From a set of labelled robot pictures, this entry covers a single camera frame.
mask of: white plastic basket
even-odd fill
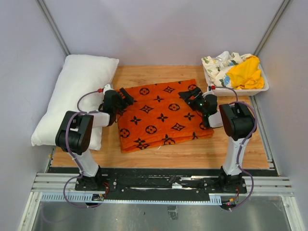
[[[269,89],[269,83],[268,83],[268,79],[266,78],[264,71],[261,67],[261,65],[259,65],[259,69],[261,70],[261,76],[264,79],[264,86],[262,89],[251,89],[251,90],[235,90],[237,95],[241,96],[241,95],[256,95],[261,91],[266,91]],[[211,85],[211,81],[210,78],[206,72],[206,69],[203,66],[203,70],[204,70],[204,75],[205,75],[205,80],[206,83],[210,86]],[[214,90],[214,94],[217,96],[234,96],[233,91],[229,90],[229,89],[215,89]]]

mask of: white wall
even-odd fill
[[[257,95],[279,170],[308,228],[308,1],[293,1],[260,54],[270,83]]]
[[[16,230],[50,147],[30,137],[47,110],[64,54],[34,0],[0,6],[0,224]]]
[[[124,65],[199,65],[252,53],[282,0],[45,0],[73,54]]]

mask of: white pillow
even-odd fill
[[[118,59],[91,55],[69,55],[58,77],[46,114],[40,120],[32,137],[32,146],[55,145],[55,137],[67,111],[77,112],[77,102],[84,94],[111,83]],[[103,94],[94,93],[80,102],[83,111],[97,110]],[[102,128],[93,128],[90,149],[100,150]]]

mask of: wooden table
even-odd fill
[[[206,91],[207,84],[202,66],[121,66],[116,71],[115,89],[146,84],[173,82],[195,78],[197,85]],[[229,103],[234,97],[219,97],[218,103]],[[248,97],[239,97],[249,102]],[[228,146],[228,137],[223,128],[216,128],[212,138],[197,139],[154,147],[132,153],[121,153],[117,124],[103,128],[102,148],[91,151],[101,167],[169,167],[169,168],[220,168]],[[53,167],[76,166],[71,157],[56,148]],[[269,168],[259,132],[249,142],[243,162],[244,168]]]

